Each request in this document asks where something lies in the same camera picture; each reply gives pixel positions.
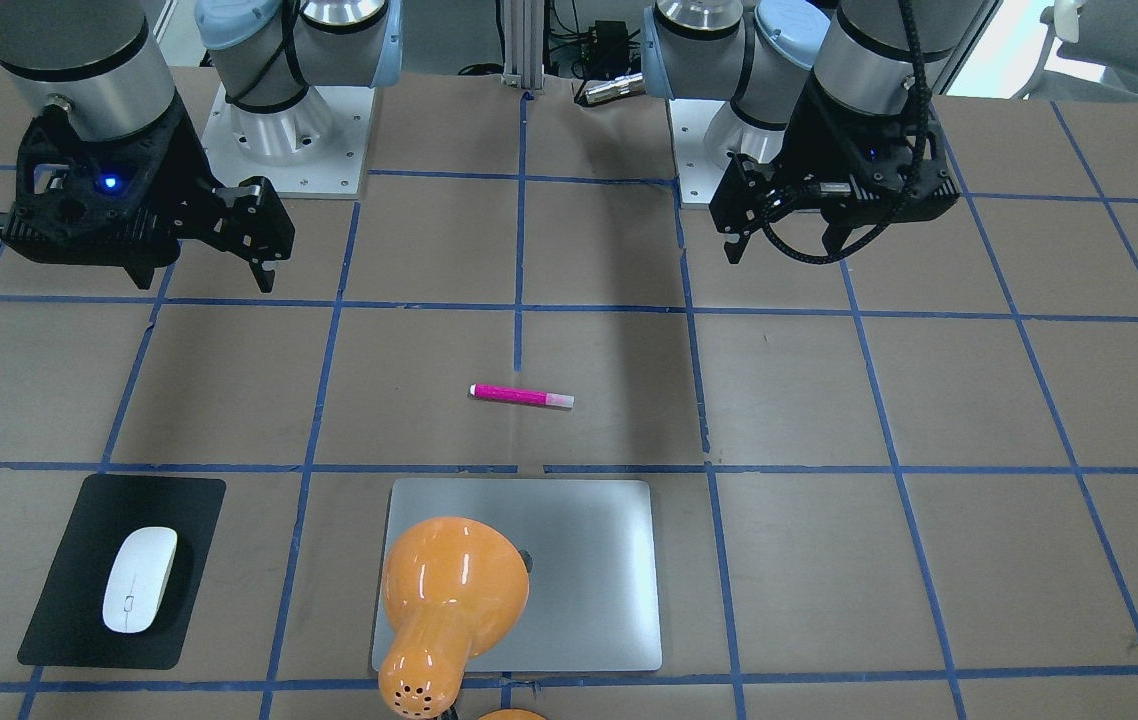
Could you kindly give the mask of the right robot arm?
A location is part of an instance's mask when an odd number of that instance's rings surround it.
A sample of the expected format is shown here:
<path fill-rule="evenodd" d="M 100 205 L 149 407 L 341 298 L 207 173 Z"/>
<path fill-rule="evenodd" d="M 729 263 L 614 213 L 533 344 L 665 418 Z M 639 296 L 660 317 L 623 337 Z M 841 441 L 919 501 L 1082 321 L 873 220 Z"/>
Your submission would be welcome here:
<path fill-rule="evenodd" d="M 0 240 L 22 258 L 154 273 L 203 242 L 275 285 L 287 197 L 354 199 L 399 1 L 0 1 L 28 104 Z"/>

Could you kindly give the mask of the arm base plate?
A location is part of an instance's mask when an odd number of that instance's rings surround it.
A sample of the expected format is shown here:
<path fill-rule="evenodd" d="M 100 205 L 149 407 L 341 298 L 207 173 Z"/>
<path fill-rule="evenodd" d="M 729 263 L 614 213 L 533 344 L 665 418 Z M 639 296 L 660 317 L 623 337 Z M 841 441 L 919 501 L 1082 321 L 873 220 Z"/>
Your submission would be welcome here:
<path fill-rule="evenodd" d="M 358 200 L 378 91 L 313 86 L 292 108 L 249 113 L 220 97 L 203 129 L 214 176 L 269 177 L 282 199 Z"/>
<path fill-rule="evenodd" d="M 706 208 L 729 159 L 751 151 L 761 138 L 760 129 L 721 100 L 671 99 L 668 115 L 681 201 L 688 208 Z"/>

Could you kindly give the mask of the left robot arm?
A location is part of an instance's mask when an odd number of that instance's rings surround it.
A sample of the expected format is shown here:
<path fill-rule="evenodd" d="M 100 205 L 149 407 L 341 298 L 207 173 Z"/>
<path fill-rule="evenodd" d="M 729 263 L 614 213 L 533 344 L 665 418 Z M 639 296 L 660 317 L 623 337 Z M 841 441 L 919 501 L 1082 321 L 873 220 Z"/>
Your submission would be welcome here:
<path fill-rule="evenodd" d="M 894 224 L 938 220 L 960 191 L 935 82 L 982 1 L 655 1 L 648 94 L 720 101 L 709 200 L 726 260 L 762 234 L 799 263 L 846 260 Z"/>

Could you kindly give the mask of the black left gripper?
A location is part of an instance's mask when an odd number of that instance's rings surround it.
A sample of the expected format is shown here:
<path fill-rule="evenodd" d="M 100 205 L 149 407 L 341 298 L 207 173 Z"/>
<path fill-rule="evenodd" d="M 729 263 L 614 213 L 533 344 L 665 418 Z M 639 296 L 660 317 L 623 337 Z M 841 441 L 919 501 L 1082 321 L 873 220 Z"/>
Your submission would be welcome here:
<path fill-rule="evenodd" d="M 775 249 L 793 250 L 773 225 L 794 212 L 820 212 L 822 247 L 830 258 L 847 258 L 889 225 L 953 209 L 960 190 L 930 101 L 930 90 L 909 88 L 901 111 L 871 117 L 805 86 L 780 151 L 769 162 L 734 155 L 709 204 L 729 265 L 741 263 L 757 232 Z"/>

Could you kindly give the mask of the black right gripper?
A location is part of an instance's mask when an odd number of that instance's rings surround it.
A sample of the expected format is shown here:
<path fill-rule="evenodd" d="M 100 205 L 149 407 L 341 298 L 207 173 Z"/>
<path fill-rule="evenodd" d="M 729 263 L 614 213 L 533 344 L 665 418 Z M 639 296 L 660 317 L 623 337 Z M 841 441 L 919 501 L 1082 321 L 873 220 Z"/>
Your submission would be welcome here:
<path fill-rule="evenodd" d="M 1 238 L 34 263 L 125 268 L 141 291 L 198 240 L 245 260 L 272 293 L 295 227 L 269 177 L 214 177 L 180 97 L 133 135 L 101 142 L 80 136 L 69 102 L 53 97 L 22 136 Z"/>

